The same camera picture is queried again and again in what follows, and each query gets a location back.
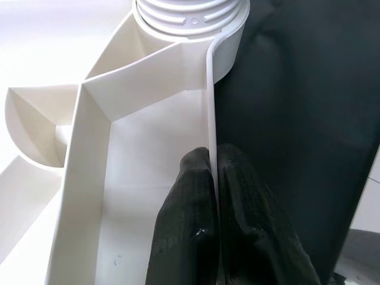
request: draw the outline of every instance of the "black fabric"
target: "black fabric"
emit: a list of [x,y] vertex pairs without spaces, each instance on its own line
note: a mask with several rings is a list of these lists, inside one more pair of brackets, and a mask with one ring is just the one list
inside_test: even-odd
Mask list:
[[219,226],[208,150],[183,157],[156,220],[146,285],[211,285],[219,264]]
[[222,256],[226,285],[319,285],[276,196],[245,154],[218,147]]
[[380,130],[380,1],[251,1],[215,86],[218,143],[248,153],[326,284]]

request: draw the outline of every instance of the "gloved hand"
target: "gloved hand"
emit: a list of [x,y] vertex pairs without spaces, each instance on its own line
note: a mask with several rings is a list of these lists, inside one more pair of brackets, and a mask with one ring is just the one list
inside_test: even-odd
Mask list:
[[[319,285],[286,213],[249,159],[218,147],[224,285]],[[146,285],[215,285],[217,207],[208,151],[181,161],[156,221]]]
[[248,157],[218,147],[222,259],[226,285],[318,285],[286,213]]
[[219,227],[206,148],[182,159],[156,220],[145,285],[215,285]]

